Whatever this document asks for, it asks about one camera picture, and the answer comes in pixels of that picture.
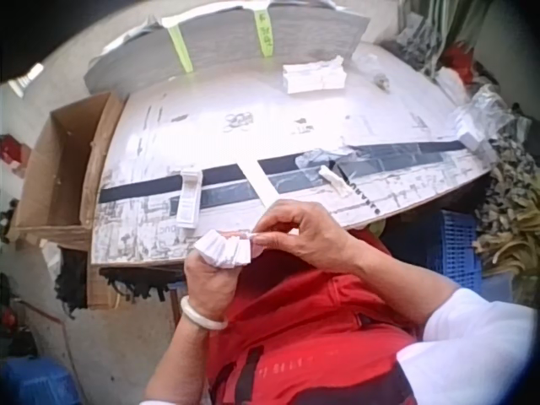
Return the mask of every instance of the hand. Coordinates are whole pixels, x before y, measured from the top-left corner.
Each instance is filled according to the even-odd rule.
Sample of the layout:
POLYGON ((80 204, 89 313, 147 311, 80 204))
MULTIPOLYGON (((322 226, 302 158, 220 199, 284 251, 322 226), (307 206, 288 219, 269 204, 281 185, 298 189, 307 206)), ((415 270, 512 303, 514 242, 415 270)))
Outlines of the hand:
POLYGON ((200 315, 222 321, 233 300, 241 267, 216 268, 207 264, 197 251, 184 263, 189 303, 200 315))
POLYGON ((278 200, 262 216, 252 241, 269 249, 291 253, 314 267, 351 273, 363 244, 356 240, 316 202, 278 200), (298 228, 298 235, 289 235, 298 228))

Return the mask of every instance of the red object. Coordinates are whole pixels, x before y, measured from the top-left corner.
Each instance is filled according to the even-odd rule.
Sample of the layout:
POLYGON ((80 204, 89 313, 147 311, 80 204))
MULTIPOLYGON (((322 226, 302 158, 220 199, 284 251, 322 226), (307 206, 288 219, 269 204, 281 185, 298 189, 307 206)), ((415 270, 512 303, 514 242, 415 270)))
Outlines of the red object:
POLYGON ((0 137, 0 157, 10 165, 12 162, 22 163, 21 144, 11 135, 0 137))
MULTIPOLYGON (((355 234, 387 252, 369 231, 355 234)), ((242 271, 227 315, 229 327, 212 335, 208 356, 217 403, 239 401, 241 375, 250 367, 249 402, 257 404, 294 402, 319 387, 365 391, 360 383, 399 368, 396 353, 415 342, 402 329, 410 325, 359 278, 324 273, 277 251, 265 252, 242 271), (219 381, 231 362, 226 380, 219 381)), ((403 379, 409 391, 399 403, 415 403, 403 379)))
POLYGON ((11 308, 4 307, 2 310, 2 325, 6 327, 10 332, 17 330, 17 316, 11 310, 11 308))
POLYGON ((454 44, 444 51, 440 62, 447 68, 454 69, 459 74, 463 84, 467 85, 473 82, 473 49, 465 51, 463 44, 454 44))

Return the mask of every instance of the white bracelet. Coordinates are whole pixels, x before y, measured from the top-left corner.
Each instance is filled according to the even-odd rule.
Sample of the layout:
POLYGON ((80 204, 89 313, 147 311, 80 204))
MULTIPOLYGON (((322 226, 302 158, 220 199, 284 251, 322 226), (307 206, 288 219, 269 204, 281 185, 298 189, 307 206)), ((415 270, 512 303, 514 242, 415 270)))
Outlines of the white bracelet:
POLYGON ((227 327, 227 325, 229 325, 227 320, 223 322, 216 322, 202 316, 193 309, 193 307, 189 304, 188 299, 189 295, 184 295, 180 300, 180 307, 182 308, 183 314, 187 316, 190 321, 192 321, 196 325, 199 325, 200 327, 203 327, 204 329, 208 329, 210 331, 222 331, 227 327))

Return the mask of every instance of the table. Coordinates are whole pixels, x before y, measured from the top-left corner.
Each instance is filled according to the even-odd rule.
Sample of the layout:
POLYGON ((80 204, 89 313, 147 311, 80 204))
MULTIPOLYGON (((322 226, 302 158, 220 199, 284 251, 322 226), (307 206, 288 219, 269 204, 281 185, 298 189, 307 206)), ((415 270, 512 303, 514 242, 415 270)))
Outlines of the table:
POLYGON ((379 46, 385 92, 353 64, 346 88, 288 95, 273 58, 206 69, 132 94, 105 162, 91 262, 155 266, 181 262, 208 230, 250 230, 265 208, 235 164, 257 159, 280 197, 322 203, 345 228, 416 207, 480 177, 489 164, 456 141, 456 108, 425 76, 379 46), (357 190, 340 197, 305 152, 348 145, 343 164, 357 190), (203 169, 197 229, 176 223, 180 170, 203 169))

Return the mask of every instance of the blue plastic crate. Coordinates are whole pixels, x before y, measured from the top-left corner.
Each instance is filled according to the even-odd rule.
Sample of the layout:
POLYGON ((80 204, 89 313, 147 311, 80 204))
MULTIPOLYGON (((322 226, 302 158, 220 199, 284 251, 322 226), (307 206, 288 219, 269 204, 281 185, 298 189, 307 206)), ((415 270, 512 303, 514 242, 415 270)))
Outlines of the blue plastic crate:
POLYGON ((473 249, 476 220, 472 215, 440 211, 382 240, 399 260, 444 274, 462 287, 480 292, 482 263, 473 249))
POLYGON ((20 405, 79 405, 73 378, 50 359, 11 359, 0 370, 2 391, 20 405))

